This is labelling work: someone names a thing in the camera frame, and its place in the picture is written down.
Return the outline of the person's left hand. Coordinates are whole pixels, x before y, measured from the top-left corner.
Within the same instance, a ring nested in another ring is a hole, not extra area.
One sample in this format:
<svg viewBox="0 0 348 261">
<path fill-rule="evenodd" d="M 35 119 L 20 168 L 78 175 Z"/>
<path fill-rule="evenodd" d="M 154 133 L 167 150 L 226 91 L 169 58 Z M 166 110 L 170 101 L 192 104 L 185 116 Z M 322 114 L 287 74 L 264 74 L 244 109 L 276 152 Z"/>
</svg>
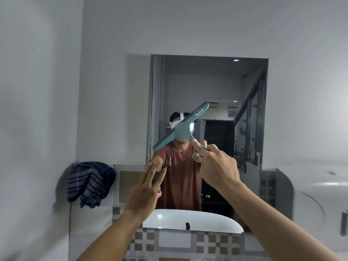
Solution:
<svg viewBox="0 0 348 261">
<path fill-rule="evenodd" d="M 166 168 L 159 161 L 151 161 L 146 166 L 140 180 L 131 189 L 124 207 L 124 212 L 130 214 L 138 223 L 145 221 L 153 212 L 154 188 L 161 188 L 166 175 Z"/>
</svg>

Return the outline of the white ceramic sink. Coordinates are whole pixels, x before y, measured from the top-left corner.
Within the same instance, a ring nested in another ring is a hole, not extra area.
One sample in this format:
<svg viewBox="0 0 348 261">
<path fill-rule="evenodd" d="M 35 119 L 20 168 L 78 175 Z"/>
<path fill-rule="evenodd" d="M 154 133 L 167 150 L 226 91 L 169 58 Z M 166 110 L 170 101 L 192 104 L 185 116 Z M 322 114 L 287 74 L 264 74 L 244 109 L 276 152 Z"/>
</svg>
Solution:
<svg viewBox="0 0 348 261">
<path fill-rule="evenodd" d="M 187 231 L 186 222 L 190 223 L 190 231 L 238 234 L 244 232 L 241 225 L 231 218 L 191 210 L 155 209 L 142 223 L 142 227 Z"/>
</svg>

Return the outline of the person's right hand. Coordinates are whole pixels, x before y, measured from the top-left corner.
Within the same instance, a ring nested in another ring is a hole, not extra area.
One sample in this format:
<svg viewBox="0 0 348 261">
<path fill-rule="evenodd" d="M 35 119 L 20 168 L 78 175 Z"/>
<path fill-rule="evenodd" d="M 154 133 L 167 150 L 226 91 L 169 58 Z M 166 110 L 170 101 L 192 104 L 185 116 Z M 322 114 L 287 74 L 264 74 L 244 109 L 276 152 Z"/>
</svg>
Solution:
<svg viewBox="0 0 348 261">
<path fill-rule="evenodd" d="M 210 186 L 218 192 L 231 190 L 241 184 L 237 162 L 228 155 L 228 161 L 205 161 L 206 146 L 200 144 L 196 139 L 192 141 L 195 152 L 203 156 L 200 163 L 200 175 Z"/>
</svg>

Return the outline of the teal window squeegee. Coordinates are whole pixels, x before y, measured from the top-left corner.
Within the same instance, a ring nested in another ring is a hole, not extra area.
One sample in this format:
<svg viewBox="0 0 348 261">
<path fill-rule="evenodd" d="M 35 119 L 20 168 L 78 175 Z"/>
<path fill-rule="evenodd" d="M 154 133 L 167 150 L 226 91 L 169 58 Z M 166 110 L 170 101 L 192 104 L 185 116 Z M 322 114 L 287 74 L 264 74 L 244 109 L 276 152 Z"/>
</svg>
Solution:
<svg viewBox="0 0 348 261">
<path fill-rule="evenodd" d="M 187 117 L 184 117 L 183 113 L 180 113 L 180 121 L 171 123 L 170 131 L 163 136 L 153 147 L 153 151 L 162 149 L 169 142 L 178 140 L 189 140 L 194 139 L 194 122 L 209 108 L 209 103 L 204 102 L 194 111 L 192 111 Z"/>
</svg>

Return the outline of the person's right forearm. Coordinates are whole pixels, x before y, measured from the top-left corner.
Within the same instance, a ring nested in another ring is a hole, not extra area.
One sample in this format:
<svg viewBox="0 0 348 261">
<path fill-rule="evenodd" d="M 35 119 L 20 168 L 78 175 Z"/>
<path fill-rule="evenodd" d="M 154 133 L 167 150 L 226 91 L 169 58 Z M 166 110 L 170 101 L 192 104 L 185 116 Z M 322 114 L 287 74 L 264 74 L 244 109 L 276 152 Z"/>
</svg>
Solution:
<svg viewBox="0 0 348 261">
<path fill-rule="evenodd" d="M 237 211 L 272 261 L 342 261 L 236 179 L 204 179 Z"/>
</svg>

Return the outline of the rectangular wall mirror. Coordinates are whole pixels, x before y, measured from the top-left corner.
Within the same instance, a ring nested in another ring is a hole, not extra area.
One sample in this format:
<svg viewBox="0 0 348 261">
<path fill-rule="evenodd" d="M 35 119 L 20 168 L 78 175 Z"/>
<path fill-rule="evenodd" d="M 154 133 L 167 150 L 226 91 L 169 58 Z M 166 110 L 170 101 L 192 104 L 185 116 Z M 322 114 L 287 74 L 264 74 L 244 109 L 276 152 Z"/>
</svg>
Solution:
<svg viewBox="0 0 348 261">
<path fill-rule="evenodd" d="M 147 157 L 174 140 L 185 113 L 190 137 L 234 157 L 241 180 L 266 198 L 262 174 L 268 61 L 260 58 L 151 55 Z"/>
</svg>

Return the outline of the white water heater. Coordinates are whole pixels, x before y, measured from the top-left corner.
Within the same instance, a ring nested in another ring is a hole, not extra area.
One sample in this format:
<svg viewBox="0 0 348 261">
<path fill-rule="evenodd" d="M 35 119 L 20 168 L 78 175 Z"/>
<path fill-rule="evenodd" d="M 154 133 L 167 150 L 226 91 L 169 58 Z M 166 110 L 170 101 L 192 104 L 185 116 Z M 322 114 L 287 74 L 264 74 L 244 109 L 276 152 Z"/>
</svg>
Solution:
<svg viewBox="0 0 348 261">
<path fill-rule="evenodd" d="M 348 166 L 276 169 L 275 208 L 315 237 L 348 239 Z"/>
</svg>

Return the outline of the person's left forearm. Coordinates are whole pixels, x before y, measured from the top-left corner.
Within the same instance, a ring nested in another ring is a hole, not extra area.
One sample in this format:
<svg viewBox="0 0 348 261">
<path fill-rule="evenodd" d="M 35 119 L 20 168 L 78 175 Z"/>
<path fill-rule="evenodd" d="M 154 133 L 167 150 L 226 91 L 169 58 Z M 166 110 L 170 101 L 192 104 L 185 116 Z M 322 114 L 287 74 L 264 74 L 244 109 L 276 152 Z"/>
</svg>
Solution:
<svg viewBox="0 0 348 261">
<path fill-rule="evenodd" d="M 122 261 L 131 240 L 150 212 L 125 210 L 76 261 Z"/>
</svg>

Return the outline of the blue striped towel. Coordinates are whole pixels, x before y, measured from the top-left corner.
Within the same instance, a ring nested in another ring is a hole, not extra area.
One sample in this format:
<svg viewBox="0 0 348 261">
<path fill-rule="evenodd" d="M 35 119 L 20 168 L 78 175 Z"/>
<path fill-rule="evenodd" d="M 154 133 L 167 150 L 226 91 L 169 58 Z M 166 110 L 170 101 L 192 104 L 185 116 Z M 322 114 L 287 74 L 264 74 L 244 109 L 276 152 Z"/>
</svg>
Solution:
<svg viewBox="0 0 348 261">
<path fill-rule="evenodd" d="M 114 167 L 103 162 L 86 161 L 73 164 L 67 180 L 67 202 L 80 200 L 80 208 L 99 207 L 116 179 Z"/>
</svg>

